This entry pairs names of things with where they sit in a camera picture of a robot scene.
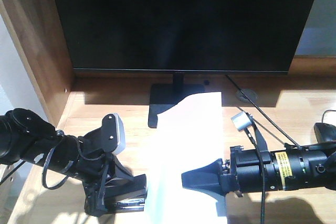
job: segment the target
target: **wooden side panel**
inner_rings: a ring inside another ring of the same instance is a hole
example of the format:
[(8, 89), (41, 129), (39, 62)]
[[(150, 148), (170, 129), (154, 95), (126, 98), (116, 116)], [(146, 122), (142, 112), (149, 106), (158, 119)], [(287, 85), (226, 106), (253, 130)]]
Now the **wooden side panel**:
[(73, 71), (54, 0), (0, 0), (0, 11), (50, 123), (57, 125)]
[(289, 68), (291, 76), (336, 76), (336, 57), (329, 56), (295, 56)]

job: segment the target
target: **black monitor screen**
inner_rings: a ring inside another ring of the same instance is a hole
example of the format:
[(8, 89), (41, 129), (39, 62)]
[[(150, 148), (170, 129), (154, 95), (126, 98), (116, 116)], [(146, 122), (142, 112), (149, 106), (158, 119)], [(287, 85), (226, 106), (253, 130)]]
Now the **black monitor screen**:
[(56, 0), (75, 70), (286, 73), (314, 0)]

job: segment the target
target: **screw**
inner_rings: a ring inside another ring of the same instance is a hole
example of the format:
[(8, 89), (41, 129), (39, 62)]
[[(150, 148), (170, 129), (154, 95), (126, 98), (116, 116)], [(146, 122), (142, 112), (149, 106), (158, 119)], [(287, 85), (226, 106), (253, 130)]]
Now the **screw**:
[(64, 136), (64, 131), (62, 131), (62, 130), (57, 130), (57, 131), (56, 131), (56, 135), (57, 135), (57, 136)]

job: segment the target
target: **white paper sheet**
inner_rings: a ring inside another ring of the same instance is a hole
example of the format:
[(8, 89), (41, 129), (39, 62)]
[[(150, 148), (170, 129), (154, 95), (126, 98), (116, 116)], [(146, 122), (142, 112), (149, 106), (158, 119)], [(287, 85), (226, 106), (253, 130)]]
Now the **white paper sheet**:
[(182, 188), (181, 174), (223, 157), (221, 93), (191, 95), (159, 115), (150, 150), (148, 223), (226, 224), (225, 198)]

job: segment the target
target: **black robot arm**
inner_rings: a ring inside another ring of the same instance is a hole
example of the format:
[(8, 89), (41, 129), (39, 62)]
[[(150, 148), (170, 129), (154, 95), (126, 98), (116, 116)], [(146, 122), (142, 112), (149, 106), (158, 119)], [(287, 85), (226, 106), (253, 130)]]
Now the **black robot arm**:
[[(14, 109), (0, 116), (0, 163), (20, 159), (43, 167), (43, 186), (59, 188), (68, 177), (82, 181), (85, 212), (101, 216), (116, 212), (142, 211), (146, 175), (133, 177), (118, 161), (124, 131), (117, 114), (108, 114), (102, 126), (83, 137), (65, 135), (30, 110)], [(46, 183), (47, 170), (65, 175), (56, 186)]]
[[(239, 131), (251, 134), (252, 126), (265, 168), (265, 190), (297, 190), (326, 187), (336, 190), (336, 141), (296, 146), (286, 144), (285, 150), (269, 151), (265, 139), (244, 112), (238, 114), (243, 120), (233, 117)], [(230, 147), (230, 160), (215, 162), (182, 174), (184, 188), (211, 191), (226, 195), (233, 191), (242, 193), (262, 191), (261, 164), (255, 149), (244, 150), (242, 146)]]

